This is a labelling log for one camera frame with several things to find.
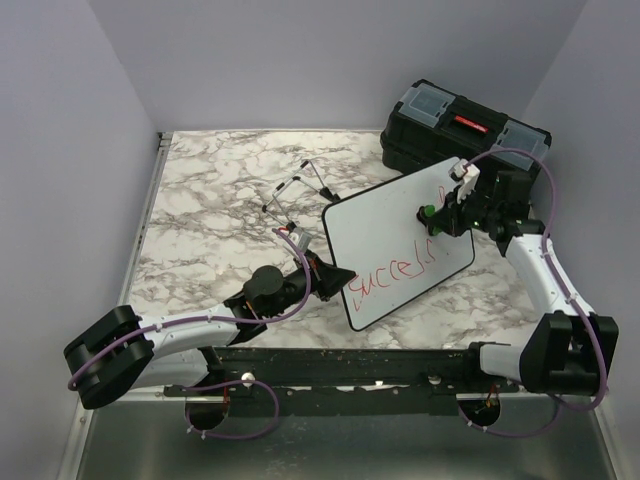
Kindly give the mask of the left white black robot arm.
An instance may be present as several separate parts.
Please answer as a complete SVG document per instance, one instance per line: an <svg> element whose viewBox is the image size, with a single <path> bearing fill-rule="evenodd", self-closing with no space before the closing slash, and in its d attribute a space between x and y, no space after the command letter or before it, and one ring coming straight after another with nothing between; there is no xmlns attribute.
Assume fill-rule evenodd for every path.
<svg viewBox="0 0 640 480"><path fill-rule="evenodd" d="M161 359L245 343L267 324L294 316L310 296L327 301L356 277L354 271L328 264L312 251L295 264L289 274L276 266L261 266L238 293L195 313L145 317L130 305L111 309L65 347L69 390L79 394L87 410L144 386L190 385L201 395L214 393L222 380L217 365L181 358L188 373L173 376L159 366Z"/></svg>

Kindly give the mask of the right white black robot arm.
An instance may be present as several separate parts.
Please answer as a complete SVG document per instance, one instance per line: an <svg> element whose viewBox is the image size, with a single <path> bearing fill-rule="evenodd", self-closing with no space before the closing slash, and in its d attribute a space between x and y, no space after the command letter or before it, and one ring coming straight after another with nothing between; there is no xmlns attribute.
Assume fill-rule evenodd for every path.
<svg viewBox="0 0 640 480"><path fill-rule="evenodd" d="M466 161L449 171L455 187L441 208L417 217L432 235L460 237L473 229L495 242L524 282L540 320L523 346L474 342L460 379L480 392L496 377L532 393L596 397L605 390L618 338L613 318L595 313L575 291L556 258L542 221L529 216L532 181L522 171L501 171L489 192L477 188L480 171Z"/></svg>

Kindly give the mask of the white whiteboard with red writing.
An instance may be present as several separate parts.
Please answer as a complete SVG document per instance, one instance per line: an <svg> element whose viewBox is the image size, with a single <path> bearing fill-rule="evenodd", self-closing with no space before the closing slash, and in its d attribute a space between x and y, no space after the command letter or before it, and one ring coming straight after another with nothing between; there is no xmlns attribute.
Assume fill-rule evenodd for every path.
<svg viewBox="0 0 640 480"><path fill-rule="evenodd" d="M417 219L440 208L456 183L456 157L397 177L327 206L322 212L334 264L356 277L342 290L350 327L362 331L417 299L475 260L473 236L427 233Z"/></svg>

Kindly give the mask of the green black whiteboard eraser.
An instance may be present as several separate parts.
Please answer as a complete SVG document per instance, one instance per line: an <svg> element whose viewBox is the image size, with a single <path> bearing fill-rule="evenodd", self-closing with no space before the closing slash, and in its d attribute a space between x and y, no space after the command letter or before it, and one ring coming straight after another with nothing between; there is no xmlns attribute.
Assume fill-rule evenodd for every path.
<svg viewBox="0 0 640 480"><path fill-rule="evenodd" d="M420 207L417 211L417 220L427 229L427 233L429 224L434 222L433 218L431 218L431 214L435 209L436 207L434 205L425 205Z"/></svg>

